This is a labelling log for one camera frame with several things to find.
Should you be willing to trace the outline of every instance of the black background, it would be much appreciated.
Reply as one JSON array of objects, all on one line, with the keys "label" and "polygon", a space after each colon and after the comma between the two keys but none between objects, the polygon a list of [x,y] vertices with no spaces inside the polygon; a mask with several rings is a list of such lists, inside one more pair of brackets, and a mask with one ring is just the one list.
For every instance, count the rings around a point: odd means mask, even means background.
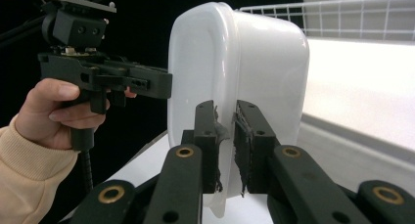
[{"label": "black background", "polygon": [[[174,20],[206,2],[225,2],[231,8],[300,2],[302,0],[108,0],[117,13],[110,15],[106,39],[99,50],[127,57],[142,65],[167,68],[168,40]],[[40,0],[0,0],[0,34],[45,15]],[[0,126],[19,111],[25,95],[40,77],[36,60],[49,51],[40,29],[0,48]],[[126,108],[111,107],[95,134],[90,151],[94,183],[108,179],[146,143],[166,129],[166,100],[138,96]],[[84,197],[79,163],[61,184],[55,202],[42,223],[57,223]]]}]

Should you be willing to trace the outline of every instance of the sweater cuff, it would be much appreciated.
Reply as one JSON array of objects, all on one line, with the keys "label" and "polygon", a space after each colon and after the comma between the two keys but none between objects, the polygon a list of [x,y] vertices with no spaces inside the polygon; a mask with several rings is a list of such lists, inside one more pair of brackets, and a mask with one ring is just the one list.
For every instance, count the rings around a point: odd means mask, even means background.
[{"label": "sweater cuff", "polygon": [[18,133],[14,117],[0,137],[0,159],[11,169],[32,180],[46,180],[74,166],[77,152],[53,150],[28,141]]}]

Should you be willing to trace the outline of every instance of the black plastic part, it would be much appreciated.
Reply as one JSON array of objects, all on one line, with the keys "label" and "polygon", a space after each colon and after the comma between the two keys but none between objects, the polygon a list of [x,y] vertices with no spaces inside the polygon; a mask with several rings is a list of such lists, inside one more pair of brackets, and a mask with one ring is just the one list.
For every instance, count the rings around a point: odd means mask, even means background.
[{"label": "black plastic part", "polygon": [[252,103],[237,101],[234,145],[244,188],[246,185],[252,194],[267,194],[271,177],[267,158],[279,142],[260,109]]},{"label": "black plastic part", "polygon": [[360,184],[357,205],[377,224],[415,224],[415,199],[405,190],[384,181]]},{"label": "black plastic part", "polygon": [[88,18],[63,10],[56,15],[53,36],[71,47],[98,47],[107,24],[102,19]]},{"label": "black plastic part", "polygon": [[201,223],[202,198],[202,151],[194,145],[171,148],[144,223]]},{"label": "black plastic part", "polygon": [[64,56],[39,54],[42,78],[55,78],[73,83],[89,95],[91,111],[106,112],[107,89],[115,106],[125,106],[123,91],[157,99],[171,96],[172,75],[156,67],[138,66],[133,63],[113,62],[101,54]]},{"label": "black plastic part", "polygon": [[292,207],[285,202],[281,202],[279,199],[275,199],[272,196],[268,196],[267,205],[269,215],[272,222],[275,224],[295,224],[297,222],[296,214]]},{"label": "black plastic part", "polygon": [[370,223],[305,150],[276,147],[269,165],[299,224]]},{"label": "black plastic part", "polygon": [[196,106],[194,142],[204,152],[203,181],[204,194],[217,190],[219,146],[214,128],[215,115],[213,101],[206,101]]},{"label": "black plastic part", "polygon": [[111,180],[98,185],[77,208],[70,224],[134,223],[135,188],[126,181]]}]

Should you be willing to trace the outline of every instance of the black cable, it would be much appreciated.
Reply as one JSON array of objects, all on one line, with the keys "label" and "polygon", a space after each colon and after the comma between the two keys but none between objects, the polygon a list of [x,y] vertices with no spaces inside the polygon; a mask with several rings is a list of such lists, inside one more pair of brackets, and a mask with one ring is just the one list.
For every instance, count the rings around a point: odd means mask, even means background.
[{"label": "black cable", "polygon": [[94,182],[92,180],[92,166],[91,166],[91,158],[89,156],[89,150],[80,152],[79,156],[82,162],[82,173],[83,173],[83,181],[85,185],[85,192],[86,194],[89,194],[94,188]]}]

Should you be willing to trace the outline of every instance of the human hand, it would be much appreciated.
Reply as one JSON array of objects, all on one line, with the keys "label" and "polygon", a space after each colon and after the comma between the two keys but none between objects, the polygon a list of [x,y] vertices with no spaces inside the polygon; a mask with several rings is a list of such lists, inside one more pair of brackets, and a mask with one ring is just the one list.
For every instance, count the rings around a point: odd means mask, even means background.
[{"label": "human hand", "polygon": [[[27,94],[16,118],[17,131],[45,148],[70,149],[71,128],[97,128],[106,117],[90,111],[89,102],[61,109],[62,102],[75,100],[79,94],[76,85],[65,81],[51,78],[39,81]],[[125,95],[135,97],[129,91]]]}]

